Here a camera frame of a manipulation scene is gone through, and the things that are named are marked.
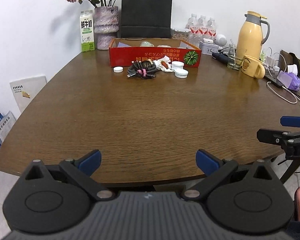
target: milk carton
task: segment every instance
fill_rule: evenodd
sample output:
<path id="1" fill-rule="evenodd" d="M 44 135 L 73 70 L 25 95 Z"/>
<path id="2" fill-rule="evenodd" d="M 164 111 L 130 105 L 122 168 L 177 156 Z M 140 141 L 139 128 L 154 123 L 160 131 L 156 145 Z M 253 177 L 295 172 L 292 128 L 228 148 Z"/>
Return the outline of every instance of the milk carton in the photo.
<path id="1" fill-rule="evenodd" d="M 81 48 L 82 52 L 94 50 L 93 11 L 83 11 L 80 14 Z"/>

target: red cardboard box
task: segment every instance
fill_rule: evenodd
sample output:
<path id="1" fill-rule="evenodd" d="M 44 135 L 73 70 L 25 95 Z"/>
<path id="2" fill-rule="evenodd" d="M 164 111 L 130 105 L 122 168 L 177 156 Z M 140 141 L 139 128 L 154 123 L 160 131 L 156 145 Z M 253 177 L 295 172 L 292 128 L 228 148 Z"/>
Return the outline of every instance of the red cardboard box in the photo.
<path id="1" fill-rule="evenodd" d="M 154 47 L 140 47 L 141 42 L 149 41 Z M 171 48 L 158 47 L 168 45 Z M 114 39 L 109 48 L 111 67 L 129 67 L 132 61 L 155 60 L 168 56 L 171 61 L 181 61 L 186 67 L 198 67 L 201 50 L 182 40 L 145 38 Z"/>

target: wood grain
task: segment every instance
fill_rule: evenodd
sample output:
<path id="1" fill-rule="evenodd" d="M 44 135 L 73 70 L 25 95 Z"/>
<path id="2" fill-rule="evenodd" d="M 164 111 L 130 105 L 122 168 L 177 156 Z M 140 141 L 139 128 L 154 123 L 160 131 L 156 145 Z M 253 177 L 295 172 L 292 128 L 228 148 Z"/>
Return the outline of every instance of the wood grain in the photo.
<path id="1" fill-rule="evenodd" d="M 79 54 L 13 126 L 0 149 L 0 170 L 19 175 L 33 159 L 56 164 L 99 149 L 102 164 L 91 177 L 136 186 L 202 176 L 195 164 L 200 148 L 239 163 L 282 152 L 259 143 L 256 133 L 284 130 L 280 117 L 300 115 L 299 104 L 210 56 L 187 70 L 186 79 L 163 72 L 154 80 L 128 79 L 126 68 L 109 67 L 107 51 Z"/>

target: white speaker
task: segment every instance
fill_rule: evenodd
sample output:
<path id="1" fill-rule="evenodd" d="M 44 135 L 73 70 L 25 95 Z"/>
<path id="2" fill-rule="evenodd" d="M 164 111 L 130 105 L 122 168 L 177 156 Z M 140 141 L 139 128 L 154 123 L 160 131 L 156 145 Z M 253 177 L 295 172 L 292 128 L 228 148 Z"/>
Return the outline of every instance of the white speaker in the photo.
<path id="1" fill-rule="evenodd" d="M 222 34 L 218 34 L 218 35 L 216 36 L 215 41 L 214 41 L 215 44 L 217 44 L 217 45 L 219 45 L 219 46 L 221 46 L 221 47 L 223 47 L 224 45 L 226 45 L 227 42 L 228 42 L 228 41 L 227 41 L 226 36 L 224 36 L 224 35 L 222 35 Z"/>

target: black paper bag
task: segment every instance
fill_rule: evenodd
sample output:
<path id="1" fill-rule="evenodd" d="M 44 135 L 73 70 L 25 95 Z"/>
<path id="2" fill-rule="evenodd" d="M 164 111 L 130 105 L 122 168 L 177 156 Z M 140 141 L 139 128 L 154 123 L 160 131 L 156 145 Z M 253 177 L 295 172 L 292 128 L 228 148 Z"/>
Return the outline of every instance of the black paper bag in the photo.
<path id="1" fill-rule="evenodd" d="M 172 0 L 122 0 L 122 38 L 170 38 Z"/>

